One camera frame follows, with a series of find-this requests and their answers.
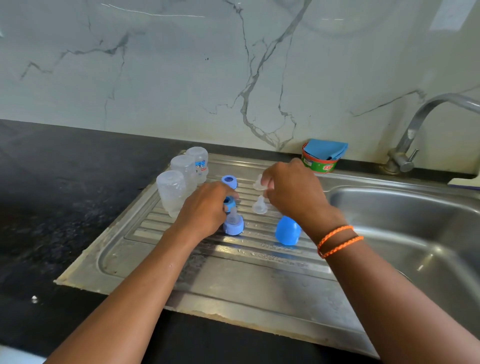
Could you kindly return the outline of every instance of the marble wall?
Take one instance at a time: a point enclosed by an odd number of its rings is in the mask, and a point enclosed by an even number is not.
[[[479,32],[476,0],[6,0],[0,119],[384,162],[426,99],[480,99]],[[479,140],[441,105],[416,165],[477,172]]]

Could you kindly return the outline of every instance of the person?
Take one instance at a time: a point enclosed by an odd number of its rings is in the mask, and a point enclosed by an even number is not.
[[[328,203],[318,178],[299,159],[265,170],[262,185],[268,186],[265,196],[270,203],[298,222],[316,244],[347,225],[340,210]],[[238,198],[227,185],[213,182],[188,197],[155,249],[46,363],[140,363],[190,252],[225,221],[223,201],[228,195]],[[320,252],[325,254],[356,236],[353,230],[343,230],[329,238]],[[326,260],[384,363],[480,362],[480,341],[365,241]]]

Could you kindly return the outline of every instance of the black countertop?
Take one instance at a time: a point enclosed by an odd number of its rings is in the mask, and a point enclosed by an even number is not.
[[[0,120],[0,343],[41,356],[105,296],[53,283],[182,149],[288,161],[293,155]],[[341,160],[337,168],[376,171]],[[415,170],[447,181],[453,175]],[[360,355],[164,310],[144,363],[356,363]]]

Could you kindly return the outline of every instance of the green container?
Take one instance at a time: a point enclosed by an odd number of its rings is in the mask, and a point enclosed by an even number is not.
[[[338,162],[338,159],[322,160],[322,159],[317,159],[315,157],[312,157],[310,154],[305,152],[304,148],[306,145],[307,143],[305,143],[302,147],[302,156],[301,156],[301,160],[306,167],[310,168],[311,170],[317,173],[330,173],[335,169],[335,165]]]

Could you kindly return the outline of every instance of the red container rim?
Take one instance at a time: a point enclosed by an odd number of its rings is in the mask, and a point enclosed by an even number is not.
[[[311,161],[317,162],[317,163],[322,163],[322,164],[331,164],[331,163],[335,163],[335,162],[337,162],[338,160],[340,160],[340,158],[339,158],[339,159],[335,159],[335,160],[333,160],[333,159],[331,159],[331,160],[323,160],[323,159],[315,158],[315,157],[312,156],[311,154],[308,154],[307,152],[305,152],[305,146],[306,146],[307,144],[308,144],[308,142],[306,142],[306,143],[303,145],[303,147],[301,148],[301,152],[302,152],[303,156],[304,156],[305,158],[307,158],[308,160],[311,160]]]

